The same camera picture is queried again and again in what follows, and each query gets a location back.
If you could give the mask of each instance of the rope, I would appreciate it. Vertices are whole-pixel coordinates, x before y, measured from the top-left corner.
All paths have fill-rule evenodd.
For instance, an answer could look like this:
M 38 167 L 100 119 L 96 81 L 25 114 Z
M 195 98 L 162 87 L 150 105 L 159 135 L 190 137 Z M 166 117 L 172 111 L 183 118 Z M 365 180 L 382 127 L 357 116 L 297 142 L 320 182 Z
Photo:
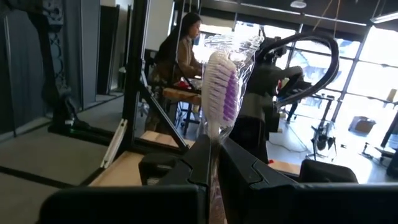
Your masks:
M 315 29 L 318 27 L 319 23 L 321 23 L 321 20 L 324 18 L 326 12 L 328 11 L 331 3 L 333 2 L 333 0 L 330 0 L 328 6 L 326 7 L 326 9 L 323 11 L 321 18 L 319 18 L 317 24 L 315 24 L 315 26 L 313 27 L 312 31 L 315 31 Z
M 338 18 L 338 13 L 340 11 L 340 2 L 341 0 L 338 0 L 337 2 L 337 10 L 336 10 L 336 18 L 335 18 L 335 29 L 333 31 L 333 37 L 336 38 L 336 30 L 337 30 L 337 18 Z
M 321 18 L 319 18 L 319 20 L 317 21 L 317 23 L 315 24 L 315 26 L 313 27 L 312 31 L 315 31 L 315 29 L 319 26 L 319 24 L 321 23 L 321 20 L 325 17 L 326 12 L 329 10 L 331 4 L 332 4 L 333 0 L 329 1 L 329 4 L 327 5 L 327 7 L 325 8 L 325 10 L 322 13 Z M 337 19 L 338 19 L 338 15 L 340 12 L 340 4 L 341 4 L 341 0 L 338 0 L 337 2 L 337 10 L 336 10 L 336 17 L 335 17 L 335 27 L 333 29 L 333 37 L 336 38 L 336 31 L 337 31 Z

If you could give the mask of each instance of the black frame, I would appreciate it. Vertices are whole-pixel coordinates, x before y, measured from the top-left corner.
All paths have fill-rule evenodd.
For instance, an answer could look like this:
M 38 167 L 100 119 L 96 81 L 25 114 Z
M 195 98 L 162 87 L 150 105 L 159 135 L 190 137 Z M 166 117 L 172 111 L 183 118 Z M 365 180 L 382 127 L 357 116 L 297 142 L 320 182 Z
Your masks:
M 127 120 L 127 129 L 116 157 L 120 156 L 125 150 L 141 153 L 159 150 L 169 151 L 175 154 L 184 154 L 188 151 L 187 144 L 182 139 L 181 135 L 179 135 L 171 120 L 167 117 L 165 111 L 160 107 L 144 84 L 140 82 L 140 77 L 144 70 L 144 47 L 146 41 L 149 4 L 150 0 L 134 1 L 132 12 L 133 30 L 129 40 L 131 51 L 129 52 L 128 57 L 129 63 L 127 65 L 126 89 L 123 104 L 123 118 Z M 170 147 L 166 147 L 165 145 L 161 145 L 156 142 L 145 142 L 142 139 L 135 138 L 134 128 L 137 114 L 136 110 L 140 94 L 142 94 L 143 99 L 145 99 L 149 106 L 159 115 L 161 122 L 168 124 L 170 135 L 173 137 L 173 140 L 177 143 L 180 150 L 171 149 Z

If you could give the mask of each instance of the plastic wrap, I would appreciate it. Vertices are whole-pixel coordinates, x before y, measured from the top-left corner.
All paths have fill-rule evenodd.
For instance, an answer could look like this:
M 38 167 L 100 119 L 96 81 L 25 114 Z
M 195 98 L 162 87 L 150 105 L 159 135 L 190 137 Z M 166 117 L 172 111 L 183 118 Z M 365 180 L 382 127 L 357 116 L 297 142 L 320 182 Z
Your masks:
M 254 68 L 254 54 L 262 41 L 262 37 L 240 39 L 233 35 L 216 35 L 205 40 L 211 55 L 203 67 L 201 125 L 214 142 L 211 148 L 209 224 L 226 223 L 217 174 L 218 154 L 238 117 L 246 83 Z

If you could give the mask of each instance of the purple bristles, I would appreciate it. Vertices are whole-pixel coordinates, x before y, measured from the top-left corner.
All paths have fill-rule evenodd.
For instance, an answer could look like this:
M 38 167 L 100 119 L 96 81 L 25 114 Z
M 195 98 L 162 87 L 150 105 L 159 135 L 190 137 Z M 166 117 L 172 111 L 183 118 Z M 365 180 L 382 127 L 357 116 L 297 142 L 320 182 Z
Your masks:
M 236 110 L 238 108 L 238 102 L 236 101 L 236 94 L 238 92 L 236 89 L 237 81 L 236 72 L 233 72 L 229 77 L 224 99 L 223 119 L 225 121 L 234 120 L 236 116 Z

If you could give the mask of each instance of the wooden board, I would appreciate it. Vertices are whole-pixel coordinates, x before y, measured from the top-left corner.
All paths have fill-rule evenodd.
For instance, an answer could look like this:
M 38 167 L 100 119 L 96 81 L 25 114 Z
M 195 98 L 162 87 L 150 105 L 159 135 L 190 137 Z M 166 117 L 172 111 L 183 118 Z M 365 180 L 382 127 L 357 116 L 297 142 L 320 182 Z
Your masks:
M 282 172 L 286 172 L 289 174 L 295 174 L 295 175 L 299 175 L 300 169 L 301 169 L 301 167 L 299 165 L 290 164 L 288 162 L 275 161 L 275 160 L 273 163 L 269 164 L 269 167 L 271 167 L 277 171 L 282 171 Z
M 141 178 L 138 170 L 143 155 L 124 152 L 99 175 L 91 184 L 92 187 L 131 187 L 141 186 Z
M 172 136 L 160 134 L 153 131 L 146 131 L 142 139 L 154 141 L 161 144 L 177 147 Z M 191 140 L 185 140 L 189 146 L 195 143 Z M 127 187 L 141 186 L 141 177 L 139 175 L 138 163 L 144 156 L 133 152 L 124 152 L 108 167 L 100 176 L 98 176 L 90 186 L 95 187 Z
M 160 134 L 154 131 L 146 131 L 141 137 L 141 139 L 145 139 L 147 141 L 153 141 L 161 144 L 166 144 L 168 146 L 178 147 L 177 143 L 175 143 L 172 136 L 168 134 Z M 195 141 L 184 139 L 185 143 L 189 145 L 189 147 L 193 146 Z
M 163 90 L 164 97 L 170 100 L 182 101 L 193 105 L 201 105 L 201 95 L 190 93 L 188 91 L 176 90 L 173 88 L 165 88 Z

